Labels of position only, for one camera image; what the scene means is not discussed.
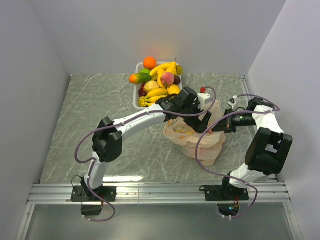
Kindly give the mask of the translucent orange plastic bag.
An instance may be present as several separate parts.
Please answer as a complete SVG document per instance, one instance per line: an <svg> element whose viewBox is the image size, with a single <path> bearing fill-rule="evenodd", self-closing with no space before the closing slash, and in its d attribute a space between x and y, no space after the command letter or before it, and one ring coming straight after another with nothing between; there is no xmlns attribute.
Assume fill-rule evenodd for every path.
<svg viewBox="0 0 320 240"><path fill-rule="evenodd" d="M197 142L201 137L189 127L181 117L169 120L164 127L165 137L174 143L178 149L188 158L195 159L197 153L198 160L204 166L212 166L219 157L223 144L227 137L224 132L207 132L201 139L198 149Z"/></svg>

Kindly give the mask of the fake pink peach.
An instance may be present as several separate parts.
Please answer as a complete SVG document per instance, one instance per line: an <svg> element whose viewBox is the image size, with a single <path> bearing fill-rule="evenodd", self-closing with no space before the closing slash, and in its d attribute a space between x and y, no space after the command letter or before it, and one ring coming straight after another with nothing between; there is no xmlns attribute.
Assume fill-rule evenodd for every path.
<svg viewBox="0 0 320 240"><path fill-rule="evenodd" d="M160 80L165 87L169 87L174 83L175 75L171 72L165 72L162 74Z"/></svg>

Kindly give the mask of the fake red green mango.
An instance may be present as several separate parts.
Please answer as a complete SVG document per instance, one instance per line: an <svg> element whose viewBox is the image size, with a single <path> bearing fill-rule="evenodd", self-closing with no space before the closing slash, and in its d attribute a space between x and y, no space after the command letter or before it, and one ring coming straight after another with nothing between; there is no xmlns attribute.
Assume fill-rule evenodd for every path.
<svg viewBox="0 0 320 240"><path fill-rule="evenodd" d="M152 79L148 73L134 73L130 75L129 82L135 85L144 84Z"/></svg>

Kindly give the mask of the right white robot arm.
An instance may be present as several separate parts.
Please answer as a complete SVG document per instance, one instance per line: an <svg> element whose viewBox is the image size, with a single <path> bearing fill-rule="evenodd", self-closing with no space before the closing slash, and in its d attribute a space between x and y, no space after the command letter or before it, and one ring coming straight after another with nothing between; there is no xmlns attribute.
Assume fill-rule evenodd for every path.
<svg viewBox="0 0 320 240"><path fill-rule="evenodd" d="M279 174L286 162L293 137L280 128L271 102L255 96L249 100L246 112L232 108L224 112L224 119L213 132L235 133L238 127L256 126L257 132L248 147L244 164L228 173L220 185L203 185L206 201L247 201L248 184L256 179Z"/></svg>

